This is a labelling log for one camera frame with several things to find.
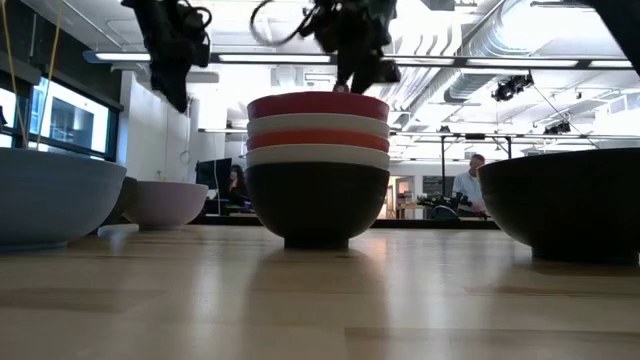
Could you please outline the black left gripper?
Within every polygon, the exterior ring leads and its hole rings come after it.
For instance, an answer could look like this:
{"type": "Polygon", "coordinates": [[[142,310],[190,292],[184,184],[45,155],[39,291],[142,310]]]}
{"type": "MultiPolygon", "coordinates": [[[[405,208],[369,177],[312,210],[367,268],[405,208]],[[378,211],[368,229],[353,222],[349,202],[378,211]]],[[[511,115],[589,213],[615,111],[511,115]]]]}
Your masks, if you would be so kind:
{"type": "Polygon", "coordinates": [[[189,0],[122,0],[122,6],[134,12],[141,30],[151,88],[185,113],[186,76],[195,64],[195,7],[189,0]]]}

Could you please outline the white bowl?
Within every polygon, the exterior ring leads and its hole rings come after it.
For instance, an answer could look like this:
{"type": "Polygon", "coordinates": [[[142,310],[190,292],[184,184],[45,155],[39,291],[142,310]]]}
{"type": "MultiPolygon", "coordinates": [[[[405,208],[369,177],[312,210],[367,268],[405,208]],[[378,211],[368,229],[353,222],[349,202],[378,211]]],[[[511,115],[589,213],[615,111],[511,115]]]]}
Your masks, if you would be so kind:
{"type": "Polygon", "coordinates": [[[367,133],[382,138],[389,136],[389,125],[375,118],[344,114],[283,114],[250,120],[249,136],[300,129],[341,129],[367,133]]]}
{"type": "Polygon", "coordinates": [[[251,167],[261,164],[329,162],[365,165],[387,170],[390,156],[379,150],[330,144],[278,145],[250,150],[246,164],[251,167]]]}

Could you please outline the person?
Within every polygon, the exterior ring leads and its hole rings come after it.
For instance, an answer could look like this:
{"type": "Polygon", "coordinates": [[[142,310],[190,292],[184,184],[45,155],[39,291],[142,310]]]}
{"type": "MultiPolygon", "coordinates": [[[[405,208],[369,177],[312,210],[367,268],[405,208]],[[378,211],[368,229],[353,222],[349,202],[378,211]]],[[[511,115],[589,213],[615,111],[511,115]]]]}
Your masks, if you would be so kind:
{"type": "Polygon", "coordinates": [[[228,198],[231,204],[241,207],[244,207],[249,199],[244,171],[239,165],[231,166],[228,198]]]}
{"type": "Polygon", "coordinates": [[[469,162],[469,169],[455,176],[452,196],[460,194],[466,196],[470,205],[460,203],[458,212],[461,215],[472,216],[473,214],[485,214],[486,206],[483,200],[481,186],[478,178],[478,169],[485,164],[485,158],[480,154],[474,154],[469,162]]]}

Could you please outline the blue-grey bowl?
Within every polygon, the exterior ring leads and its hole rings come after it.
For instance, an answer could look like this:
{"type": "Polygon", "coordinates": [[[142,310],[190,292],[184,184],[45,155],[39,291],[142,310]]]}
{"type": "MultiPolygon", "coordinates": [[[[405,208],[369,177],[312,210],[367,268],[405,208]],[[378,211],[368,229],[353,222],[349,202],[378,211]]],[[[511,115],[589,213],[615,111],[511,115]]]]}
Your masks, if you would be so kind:
{"type": "Polygon", "coordinates": [[[112,162],[0,148],[0,252],[64,247],[91,233],[125,175],[112,162]]]}

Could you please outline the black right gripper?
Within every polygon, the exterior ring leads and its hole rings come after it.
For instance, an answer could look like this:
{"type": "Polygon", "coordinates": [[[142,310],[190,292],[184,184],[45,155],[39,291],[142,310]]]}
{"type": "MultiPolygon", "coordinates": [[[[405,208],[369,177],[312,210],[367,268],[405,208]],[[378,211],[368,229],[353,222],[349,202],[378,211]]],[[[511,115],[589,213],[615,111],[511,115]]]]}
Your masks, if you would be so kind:
{"type": "Polygon", "coordinates": [[[389,26],[397,17],[397,0],[314,0],[314,4],[312,34],[324,52],[337,52],[333,91],[364,94],[376,80],[377,57],[392,40],[389,26]],[[354,52],[367,54],[355,70],[354,52]]]}

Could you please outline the orange bowl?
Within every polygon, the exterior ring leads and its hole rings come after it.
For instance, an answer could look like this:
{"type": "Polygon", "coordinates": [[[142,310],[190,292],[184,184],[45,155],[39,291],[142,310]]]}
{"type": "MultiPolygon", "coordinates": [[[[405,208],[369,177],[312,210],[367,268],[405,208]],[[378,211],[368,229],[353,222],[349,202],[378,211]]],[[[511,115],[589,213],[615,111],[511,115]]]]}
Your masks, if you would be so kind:
{"type": "Polygon", "coordinates": [[[249,150],[269,146],[304,144],[357,146],[382,152],[388,152],[390,147],[386,138],[339,129],[283,130],[252,135],[247,140],[247,148],[249,150]]]}

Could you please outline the black computer monitor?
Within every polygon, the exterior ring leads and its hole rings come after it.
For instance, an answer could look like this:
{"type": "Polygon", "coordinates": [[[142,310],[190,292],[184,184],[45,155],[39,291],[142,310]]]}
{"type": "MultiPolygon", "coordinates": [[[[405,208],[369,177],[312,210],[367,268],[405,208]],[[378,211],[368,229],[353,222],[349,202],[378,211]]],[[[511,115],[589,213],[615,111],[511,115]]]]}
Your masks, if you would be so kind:
{"type": "Polygon", "coordinates": [[[196,182],[217,191],[217,198],[227,199],[230,189],[231,158],[199,161],[196,164],[196,182]]]}

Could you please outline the black aluminium table frame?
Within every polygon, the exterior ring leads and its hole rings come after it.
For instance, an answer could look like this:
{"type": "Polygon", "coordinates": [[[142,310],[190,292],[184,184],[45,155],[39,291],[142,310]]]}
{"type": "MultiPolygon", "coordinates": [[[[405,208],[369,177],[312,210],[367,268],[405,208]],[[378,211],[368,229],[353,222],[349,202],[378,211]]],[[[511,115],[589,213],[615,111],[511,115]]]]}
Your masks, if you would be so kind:
{"type": "MultiPolygon", "coordinates": [[[[190,225],[207,226],[261,226],[256,216],[204,216],[197,217],[190,225]]],[[[497,224],[491,220],[407,220],[407,219],[377,219],[373,229],[447,229],[447,230],[499,230],[497,224]]]]}

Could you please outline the black-framed window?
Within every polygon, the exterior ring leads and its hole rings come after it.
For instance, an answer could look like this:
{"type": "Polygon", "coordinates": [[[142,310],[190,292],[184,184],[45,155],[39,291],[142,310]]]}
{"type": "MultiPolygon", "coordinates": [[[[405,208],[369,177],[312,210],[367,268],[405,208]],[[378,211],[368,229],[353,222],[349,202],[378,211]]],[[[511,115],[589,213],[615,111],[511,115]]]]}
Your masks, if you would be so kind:
{"type": "Polygon", "coordinates": [[[0,73],[0,147],[113,161],[118,113],[42,77],[34,86],[0,73]]]}

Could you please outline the black metal frame stand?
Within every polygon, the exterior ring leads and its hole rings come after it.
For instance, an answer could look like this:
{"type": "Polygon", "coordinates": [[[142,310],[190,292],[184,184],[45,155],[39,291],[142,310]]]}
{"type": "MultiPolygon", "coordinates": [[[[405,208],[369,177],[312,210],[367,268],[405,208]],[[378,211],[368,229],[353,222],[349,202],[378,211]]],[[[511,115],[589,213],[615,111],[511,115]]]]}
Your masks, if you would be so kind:
{"type": "Polygon", "coordinates": [[[446,144],[456,144],[460,141],[471,143],[482,143],[486,141],[493,142],[500,150],[507,154],[507,158],[513,156],[512,144],[513,135],[501,133],[459,133],[459,132],[409,132],[396,131],[389,132],[389,138],[405,136],[412,140],[411,146],[418,143],[437,143],[440,145],[440,175],[441,175],[441,192],[446,193],[446,144]]]}

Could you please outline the red bowl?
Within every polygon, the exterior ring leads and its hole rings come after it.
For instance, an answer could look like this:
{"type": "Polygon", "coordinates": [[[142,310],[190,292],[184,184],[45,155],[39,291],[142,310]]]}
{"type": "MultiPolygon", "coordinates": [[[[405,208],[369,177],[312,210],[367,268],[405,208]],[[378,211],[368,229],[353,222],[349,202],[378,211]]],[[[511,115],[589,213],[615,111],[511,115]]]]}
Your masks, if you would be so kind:
{"type": "Polygon", "coordinates": [[[327,91],[292,92],[269,95],[247,105],[250,120],[283,114],[346,114],[386,122],[389,106],[373,97],[327,91]]]}

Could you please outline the pale pink bowl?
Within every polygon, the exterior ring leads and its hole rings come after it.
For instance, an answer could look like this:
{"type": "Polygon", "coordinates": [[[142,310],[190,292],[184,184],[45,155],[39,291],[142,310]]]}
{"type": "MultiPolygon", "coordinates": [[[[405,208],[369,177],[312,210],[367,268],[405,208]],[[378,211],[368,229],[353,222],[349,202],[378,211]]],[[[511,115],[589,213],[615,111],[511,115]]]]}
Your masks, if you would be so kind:
{"type": "Polygon", "coordinates": [[[181,227],[200,214],[208,190],[195,183],[138,181],[124,216],[141,229],[181,227]]]}

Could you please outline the silver ventilation duct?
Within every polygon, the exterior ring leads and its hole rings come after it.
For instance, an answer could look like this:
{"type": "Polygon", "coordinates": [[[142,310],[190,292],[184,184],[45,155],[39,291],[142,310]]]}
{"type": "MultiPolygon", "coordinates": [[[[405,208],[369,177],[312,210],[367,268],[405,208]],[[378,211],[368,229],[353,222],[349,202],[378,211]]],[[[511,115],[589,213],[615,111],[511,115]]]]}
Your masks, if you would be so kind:
{"type": "MultiPolygon", "coordinates": [[[[542,17],[541,8],[533,8],[534,0],[505,0],[462,47],[462,56],[524,57],[551,40],[549,30],[535,30],[542,17]]],[[[462,103],[494,78],[492,74],[459,72],[458,78],[445,91],[446,101],[462,103]]]]}

